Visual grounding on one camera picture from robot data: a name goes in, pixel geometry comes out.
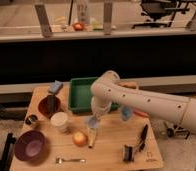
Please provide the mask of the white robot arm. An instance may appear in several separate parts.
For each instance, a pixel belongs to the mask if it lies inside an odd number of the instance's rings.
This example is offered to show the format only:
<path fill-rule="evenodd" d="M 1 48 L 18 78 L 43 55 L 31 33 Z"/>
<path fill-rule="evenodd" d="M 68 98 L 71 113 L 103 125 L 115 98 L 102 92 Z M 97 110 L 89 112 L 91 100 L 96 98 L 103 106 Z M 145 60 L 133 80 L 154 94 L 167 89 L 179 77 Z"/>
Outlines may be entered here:
<path fill-rule="evenodd" d="M 91 109 L 96 118 L 107 114 L 115 102 L 180 125 L 196 134 L 195 98 L 126 88 L 119 82 L 119 75 L 109 70 L 91 85 Z"/>

